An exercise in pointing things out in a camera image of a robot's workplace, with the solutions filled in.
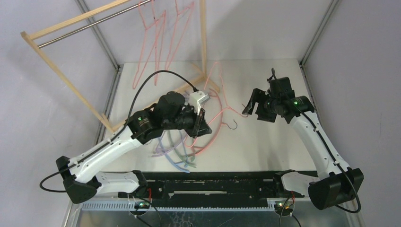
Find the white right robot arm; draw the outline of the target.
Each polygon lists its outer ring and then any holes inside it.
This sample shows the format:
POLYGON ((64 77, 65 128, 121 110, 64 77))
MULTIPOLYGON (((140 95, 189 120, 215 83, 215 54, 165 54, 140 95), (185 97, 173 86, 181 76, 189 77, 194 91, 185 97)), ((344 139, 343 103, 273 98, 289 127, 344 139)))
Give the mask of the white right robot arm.
POLYGON ((296 96, 288 77, 267 79, 266 91, 255 88, 242 111, 256 114, 259 121, 274 123, 277 116, 293 128, 308 151, 317 176, 295 170, 274 176, 273 190, 280 197, 296 192, 308 197, 313 205, 324 210, 337 207, 345 212, 359 213, 362 208, 358 195, 364 180, 360 168, 352 168, 342 158, 322 128, 310 99, 296 96))

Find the purple plastic hanger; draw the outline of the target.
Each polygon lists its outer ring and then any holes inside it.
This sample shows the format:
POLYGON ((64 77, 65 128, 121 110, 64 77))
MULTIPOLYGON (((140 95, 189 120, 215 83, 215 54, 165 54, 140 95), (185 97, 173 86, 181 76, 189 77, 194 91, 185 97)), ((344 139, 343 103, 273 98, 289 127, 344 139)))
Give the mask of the purple plastic hanger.
POLYGON ((185 139, 187 138, 187 133, 182 130, 178 130, 178 139, 176 141, 173 140, 173 131, 167 130, 162 133, 162 136, 158 138, 157 146, 155 147, 154 154, 151 157, 161 157, 168 156, 170 152, 176 152, 179 150, 179 147, 182 147, 184 151, 186 151, 187 147, 185 146, 185 139))

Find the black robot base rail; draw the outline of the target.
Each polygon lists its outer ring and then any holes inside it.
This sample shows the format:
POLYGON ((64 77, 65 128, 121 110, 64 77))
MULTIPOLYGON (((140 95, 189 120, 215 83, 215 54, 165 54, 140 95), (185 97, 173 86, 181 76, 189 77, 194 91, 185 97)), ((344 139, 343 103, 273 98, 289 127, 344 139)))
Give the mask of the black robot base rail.
POLYGON ((293 174, 283 172, 146 172, 147 185, 134 192, 118 190, 110 195, 118 198, 144 198, 156 207, 206 208, 206 209, 256 209, 266 207, 268 200, 295 196, 309 198, 313 205, 323 210, 336 204, 335 192, 340 185, 331 180, 318 180, 306 184, 306 192, 285 189, 283 177, 293 174))

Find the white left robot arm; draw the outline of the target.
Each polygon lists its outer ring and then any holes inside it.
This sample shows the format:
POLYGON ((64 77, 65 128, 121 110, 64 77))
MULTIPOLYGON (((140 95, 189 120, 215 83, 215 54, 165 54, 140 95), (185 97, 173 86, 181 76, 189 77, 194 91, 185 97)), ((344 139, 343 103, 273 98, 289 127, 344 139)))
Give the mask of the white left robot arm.
POLYGON ((98 194, 112 192, 144 196, 148 183, 141 171, 108 173, 102 169, 127 152, 161 137, 166 130, 184 130, 192 138, 211 134, 202 107, 209 99, 203 91, 193 92, 188 98, 168 92, 157 103, 135 112, 126 125, 90 150, 73 158, 58 158, 56 165, 70 200, 80 204, 98 194))

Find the green plastic hanger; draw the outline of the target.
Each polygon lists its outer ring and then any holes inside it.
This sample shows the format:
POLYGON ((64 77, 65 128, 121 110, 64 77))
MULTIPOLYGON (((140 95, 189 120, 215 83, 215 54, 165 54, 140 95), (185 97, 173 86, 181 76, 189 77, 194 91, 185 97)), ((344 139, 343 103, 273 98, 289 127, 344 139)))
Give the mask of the green plastic hanger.
MULTIPOLYGON (((183 96, 186 101, 189 100, 189 92, 188 91, 184 91, 183 96)), ((183 132, 181 132, 181 131, 178 131, 178 132, 179 132, 179 136, 180 136, 180 142, 177 141, 174 144, 177 146, 175 146, 173 151, 174 151, 175 155, 180 159, 180 161, 183 162, 182 165, 184 166, 184 168, 188 168, 188 167, 196 168, 196 165, 194 163, 195 158, 188 157, 189 154, 188 154, 187 148, 184 144, 184 139, 186 138, 186 136, 183 135, 183 132), (181 153, 179 151, 179 149, 178 149, 179 147, 182 147, 183 153, 181 153)), ((168 137, 168 141, 170 142, 171 147, 173 147, 173 137, 172 137, 172 134, 170 131, 168 131, 167 137, 168 137)))

